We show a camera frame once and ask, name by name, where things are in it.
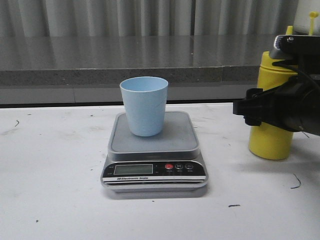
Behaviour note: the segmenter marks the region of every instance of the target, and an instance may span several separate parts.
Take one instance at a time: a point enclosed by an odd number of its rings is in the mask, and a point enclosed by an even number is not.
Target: black mark
[[[306,137],[309,139],[310,137],[303,131],[302,132],[304,135],[306,135]]]
[[[294,186],[294,187],[290,187],[291,189],[297,189],[297,188],[300,188],[301,187],[301,181],[300,179],[297,177],[297,175],[293,174],[295,176],[295,178],[298,180],[299,182],[299,185],[298,186]]]

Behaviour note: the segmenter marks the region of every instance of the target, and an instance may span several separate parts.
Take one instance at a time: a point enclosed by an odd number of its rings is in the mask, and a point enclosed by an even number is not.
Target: black cable
[[[320,93],[320,86],[309,75],[305,74],[303,71],[299,70],[298,68],[296,68],[294,66],[290,66],[290,65],[284,64],[284,63],[281,63],[281,61],[273,62],[272,65],[276,66],[276,67],[281,67],[281,68],[284,68],[284,69],[289,69],[289,70],[292,70],[292,71],[302,75]]]

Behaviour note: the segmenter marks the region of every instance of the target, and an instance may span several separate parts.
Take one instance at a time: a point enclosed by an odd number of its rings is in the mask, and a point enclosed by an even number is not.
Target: red button
[[[174,166],[170,163],[167,163],[165,166],[164,166],[166,169],[173,169]]]

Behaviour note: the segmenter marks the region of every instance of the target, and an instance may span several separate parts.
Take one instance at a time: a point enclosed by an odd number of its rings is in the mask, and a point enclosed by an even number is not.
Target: gray curtain
[[[0,0],[0,37],[277,34],[298,0]]]

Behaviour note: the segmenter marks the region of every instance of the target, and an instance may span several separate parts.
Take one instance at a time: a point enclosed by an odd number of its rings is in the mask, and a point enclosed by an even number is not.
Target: scale platform
[[[114,192],[193,191],[208,182],[207,169],[189,115],[167,111],[154,136],[130,132],[125,113],[116,116],[101,174]]]

